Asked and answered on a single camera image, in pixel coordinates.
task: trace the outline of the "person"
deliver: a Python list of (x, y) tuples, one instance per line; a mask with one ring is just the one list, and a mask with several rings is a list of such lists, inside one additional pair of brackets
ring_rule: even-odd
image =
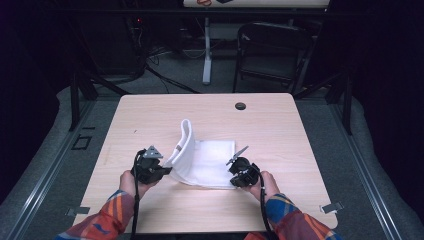
[[(268, 171), (261, 172), (265, 186), (265, 208), (268, 220), (280, 240), (296, 239), (342, 239), (326, 225), (306, 213), (302, 213), (296, 205), (280, 192), (274, 176)], [(138, 183), (140, 199), (157, 182), (148, 185)], [(78, 239), (116, 239), (125, 231), (134, 214), (135, 196), (134, 177), (129, 170), (120, 177), (119, 189), (103, 205), (99, 213), (91, 215), (81, 223), (57, 235), (55, 240)], [(260, 201), (261, 186), (244, 187)], [(245, 240), (265, 240), (266, 235), (260, 232), (248, 233)]]

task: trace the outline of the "black chair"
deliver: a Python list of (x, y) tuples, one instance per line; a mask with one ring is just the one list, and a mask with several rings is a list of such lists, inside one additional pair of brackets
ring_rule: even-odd
[(311, 35), (298, 27), (253, 22), (240, 27), (233, 93), (240, 74), (280, 82), (293, 94), (312, 49)]

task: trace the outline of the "folded white fabric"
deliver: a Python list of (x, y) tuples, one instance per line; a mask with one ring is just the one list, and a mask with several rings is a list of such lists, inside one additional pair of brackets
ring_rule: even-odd
[(170, 175), (177, 181), (207, 188), (234, 189), (233, 175), (226, 166), (234, 155), (233, 140), (199, 140), (194, 138), (191, 122), (181, 122), (181, 139), (164, 167), (172, 167)]

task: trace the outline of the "patterned shirt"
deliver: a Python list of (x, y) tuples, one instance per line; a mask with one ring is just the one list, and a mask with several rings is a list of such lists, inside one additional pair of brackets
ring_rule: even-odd
[[(56, 236), (55, 240), (112, 240), (125, 231), (134, 214), (134, 198), (118, 190), (103, 205), (99, 213)], [(340, 240), (327, 226), (302, 213), (284, 194), (275, 194), (266, 203), (266, 213), (280, 240), (325, 239)], [(265, 240), (264, 233), (247, 234), (245, 240)]]

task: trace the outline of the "gray carpet floor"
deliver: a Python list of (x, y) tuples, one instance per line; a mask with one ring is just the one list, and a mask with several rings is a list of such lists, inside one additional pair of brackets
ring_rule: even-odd
[[(150, 63), (152, 68), (173, 80), (179, 81), (202, 93), (229, 93), (234, 73), (233, 53), (214, 51), (210, 85), (202, 84), (203, 57), (192, 58), (173, 53), (163, 54)], [(119, 77), (108, 78), (111, 81)], [(141, 78), (125, 84), (123, 89), (134, 94), (187, 94), (188, 92), (161, 82), (146, 72)], [(69, 89), (58, 94), (61, 102), (56, 122), (46, 137), (40, 150), (34, 156), (28, 169), (16, 184), (9, 197), (0, 207), (0, 239), (52, 239), (56, 234), (69, 228), (74, 218), (66, 216), (69, 208), (79, 206), (85, 187), (88, 184), (97, 156), (100, 152), (110, 122), (117, 107), (119, 97), (103, 86), (96, 85), (100, 97), (95, 102), (81, 98), (82, 121), (77, 129), (68, 132), (70, 113)], [(239, 92), (284, 92), (279, 84), (246, 80), (240, 82)], [(370, 201), (355, 167), (355, 156), (346, 141), (344, 129), (340, 127), (338, 105), (327, 105), (323, 99), (326, 89), (296, 101), (302, 122), (314, 151), (318, 166), (332, 202), (341, 201), (345, 209), (337, 214), (337, 231), (344, 239), (388, 239), (380, 219)], [(359, 102), (352, 105), (352, 139), (360, 150), (372, 179), (387, 204), (400, 236), (403, 239), (424, 239), (424, 228), (412, 211), (399, 197), (390, 178), (382, 170), (372, 149), (372, 141), (363, 117)], [(86, 150), (75, 149), (78, 137), (91, 137)], [(34, 214), (27, 224), (20, 223), (22, 210), (33, 197), (38, 180), (44, 176), (52, 162), (64, 159), (58, 167), (57, 175), (51, 176), (52, 184), (46, 187), (47, 194), (40, 197)], [(11, 231), (21, 228), (18, 234)], [(243, 234), (213, 235), (213, 239), (241, 239)], [(183, 239), (208, 239), (205, 235), (178, 236)], [(174, 239), (173, 235), (141, 236), (140, 239)], [(119, 239), (129, 239), (122, 235)]]

